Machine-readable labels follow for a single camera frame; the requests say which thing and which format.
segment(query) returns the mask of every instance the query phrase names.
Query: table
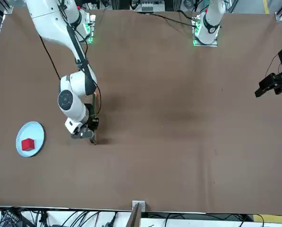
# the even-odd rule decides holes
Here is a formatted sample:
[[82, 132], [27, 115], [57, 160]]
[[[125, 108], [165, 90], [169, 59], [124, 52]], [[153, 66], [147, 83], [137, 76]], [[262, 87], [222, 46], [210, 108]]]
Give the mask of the table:
[[[66, 130], [59, 80], [28, 11], [5, 19], [0, 205], [130, 210], [145, 200], [152, 211], [282, 215], [282, 94], [254, 95], [282, 49], [274, 16], [226, 14], [211, 48], [193, 47], [190, 27], [159, 17], [95, 14], [88, 59], [102, 92], [96, 146]], [[45, 44], [60, 75], [77, 70], [70, 50]], [[33, 158], [15, 148], [27, 121], [46, 130]]]

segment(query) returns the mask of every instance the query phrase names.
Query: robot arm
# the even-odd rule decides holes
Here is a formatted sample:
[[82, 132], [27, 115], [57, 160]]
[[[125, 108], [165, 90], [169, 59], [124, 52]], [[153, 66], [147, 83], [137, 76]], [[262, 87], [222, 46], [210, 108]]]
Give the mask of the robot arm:
[[224, 0], [211, 0], [207, 12], [201, 13], [201, 26], [196, 38], [203, 44], [211, 44], [217, 37], [220, 22], [225, 13]]
[[26, 0], [26, 4], [38, 34], [67, 46], [75, 56], [80, 71], [61, 78], [58, 105], [68, 117], [66, 128], [77, 134], [90, 117], [79, 97], [94, 94], [97, 88], [96, 76], [79, 43], [79, 36], [83, 40], [89, 35], [85, 28], [89, 14], [78, 10], [74, 0], [67, 0], [66, 5], [64, 0], [59, 5], [55, 0]]

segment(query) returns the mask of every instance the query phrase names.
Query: cable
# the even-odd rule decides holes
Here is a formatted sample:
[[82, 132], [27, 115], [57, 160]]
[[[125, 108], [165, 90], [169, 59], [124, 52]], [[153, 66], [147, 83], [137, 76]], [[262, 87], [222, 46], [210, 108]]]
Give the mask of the cable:
[[262, 218], [263, 224], [261, 227], [264, 227], [264, 218], [260, 214], [257, 214], [257, 216], [260, 216]]
[[132, 6], [132, 0], [130, 0], [130, 6], [132, 8], [132, 10], [135, 10], [140, 4], [140, 0], [138, 0], [138, 2], [136, 3], [136, 5]]
[[66, 220], [65, 220], [65, 222], [61, 225], [61, 227], [63, 227], [64, 225], [65, 225], [65, 223], [74, 215], [74, 214], [76, 214], [77, 213], [77, 211], [75, 211], [74, 213], [72, 213]]
[[186, 15], [182, 10], [178, 10], [179, 13], [182, 13], [184, 17], [186, 17], [187, 19], [193, 20], [191, 17], [189, 17], [188, 15]]
[[82, 212], [81, 214], [79, 214], [79, 216], [73, 221], [73, 223], [70, 225], [70, 227], [74, 227], [75, 224], [77, 224], [77, 222], [85, 215], [87, 214], [86, 211]]
[[97, 213], [93, 214], [92, 216], [90, 216], [88, 219], [86, 219], [80, 227], [82, 227], [88, 220], [90, 220], [92, 217], [94, 217], [95, 215], [98, 215], [100, 213], [100, 211], [98, 211]]
[[245, 222], [247, 216], [244, 218], [244, 220], [241, 222], [241, 224], [239, 225], [239, 227], [242, 227], [243, 223]]
[[267, 69], [267, 71], [266, 71], [266, 73], [265, 73], [265, 77], [267, 77], [268, 70], [269, 70], [270, 66], [272, 65], [272, 63], [273, 63], [273, 61], [274, 61], [274, 59], [275, 59], [276, 56], [278, 56], [278, 54], [276, 54], [276, 55], [273, 57], [272, 62], [271, 62], [270, 65], [268, 66], [268, 69]]
[[83, 220], [84, 220], [84, 218], [86, 217], [87, 214], [88, 214], [88, 212], [84, 214], [83, 218], [81, 219], [81, 221], [80, 221], [80, 223], [78, 225], [79, 227], [81, 226], [81, 223], [83, 222]]
[[180, 21], [177, 21], [177, 20], [174, 20], [174, 19], [171, 19], [171, 18], [162, 16], [162, 15], [159, 15], [159, 14], [154, 14], [154, 13], [152, 13], [151, 15], [157, 16], [157, 17], [161, 17], [161, 18], [164, 18], [164, 19], [166, 19], [166, 20], [171, 20], [171, 21], [174, 21], [174, 22], [179, 23], [179, 24], [182, 24], [182, 25], [186, 25], [186, 26], [190, 26], [190, 27], [196, 27], [195, 25], [190, 25], [190, 24], [187, 24], [187, 23], [184, 23], [184, 22], [180, 22]]
[[39, 214], [40, 214], [40, 211], [38, 211], [38, 212], [37, 212], [37, 215], [36, 215], [36, 219], [35, 219], [36, 227], [37, 227], [37, 225], [38, 225], [38, 216], [39, 216]]
[[100, 105], [99, 105], [99, 110], [98, 110], [98, 112], [97, 112], [97, 113], [94, 113], [94, 114], [92, 114], [92, 115], [90, 115], [90, 117], [91, 117], [91, 116], [96, 116], [96, 115], [98, 115], [98, 114], [100, 113], [101, 105], [102, 105], [101, 90], [100, 90], [98, 84], [97, 84], [94, 80], [93, 80], [93, 82], [94, 82], [96, 88], [98, 88], [98, 91], [99, 91]]
[[278, 66], [278, 73], [280, 73], [280, 65], [282, 65], [282, 63], [280, 62], [279, 66]]
[[78, 32], [77, 30], [75, 30], [80, 36], [81, 36], [81, 38], [82, 38], [82, 40], [85, 42], [85, 44], [86, 44], [86, 50], [85, 50], [85, 52], [84, 52], [84, 54], [85, 54], [85, 56], [86, 56], [86, 53], [88, 52], [88, 43], [87, 43], [87, 41], [86, 41], [86, 38], [87, 37], [83, 37], [81, 34], [80, 34], [80, 32]]
[[194, 3], [194, 11], [195, 11], [195, 12], [196, 12], [197, 9], [198, 9], [198, 5], [199, 5], [198, 0], [195, 0], [195, 3]]
[[166, 227], [167, 220], [168, 220], [169, 216], [170, 216], [170, 214], [168, 214], [168, 216], [167, 216], [167, 217], [166, 217], [166, 219], [165, 219], [165, 224], [164, 224], [164, 227]]
[[34, 223], [35, 226], [37, 226], [36, 223], [35, 223], [35, 220], [34, 220], [34, 217], [33, 217], [32, 212], [31, 212], [29, 209], [27, 209], [27, 208], [23, 208], [23, 210], [27, 210], [27, 211], [29, 211], [29, 212], [31, 213], [31, 216], [32, 216], [32, 219], [33, 219], [33, 223]]
[[99, 220], [99, 215], [100, 215], [100, 213], [98, 213], [97, 216], [96, 216], [96, 221], [95, 221], [95, 226], [94, 227], [97, 226], [97, 223], [98, 223], [98, 220]]
[[56, 66], [55, 66], [55, 64], [54, 64], [54, 62], [53, 62], [53, 60], [52, 60], [52, 58], [51, 58], [49, 52], [47, 51], [47, 48], [46, 48], [46, 46], [45, 46], [43, 40], [42, 40], [42, 37], [41, 37], [40, 35], [39, 35], [39, 37], [40, 37], [40, 40], [41, 40], [41, 42], [42, 42], [42, 45], [43, 45], [43, 47], [44, 47], [44, 49], [45, 49], [45, 51], [46, 51], [48, 57], [49, 57], [50, 60], [51, 60], [51, 63], [52, 63], [52, 65], [53, 65], [54, 69], [55, 69], [55, 72], [56, 72], [56, 74], [57, 74], [59, 80], [61, 80], [61, 78], [60, 78], [60, 76], [59, 76], [59, 73], [58, 73], [58, 71], [57, 71], [57, 69], [56, 69]]
[[[199, 5], [201, 2], [203, 2], [203, 0], [199, 1], [199, 2], [198, 2], [198, 5]], [[193, 11], [193, 10], [195, 10], [195, 12], [196, 12], [196, 8], [195, 8], [195, 7], [194, 7], [191, 11]]]
[[205, 6], [202, 10], [200, 10], [200, 12], [202, 12], [203, 10], [205, 10], [207, 7], [209, 7], [209, 4], [207, 6]]

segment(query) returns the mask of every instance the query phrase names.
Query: plate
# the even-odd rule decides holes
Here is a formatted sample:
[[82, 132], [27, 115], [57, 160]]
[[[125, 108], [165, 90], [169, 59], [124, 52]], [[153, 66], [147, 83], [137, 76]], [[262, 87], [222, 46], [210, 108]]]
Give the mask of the plate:
[[[21, 141], [31, 138], [34, 140], [35, 148], [30, 151], [21, 149]], [[16, 149], [22, 157], [32, 157], [36, 155], [44, 144], [44, 129], [38, 122], [28, 122], [22, 126], [16, 137]]]

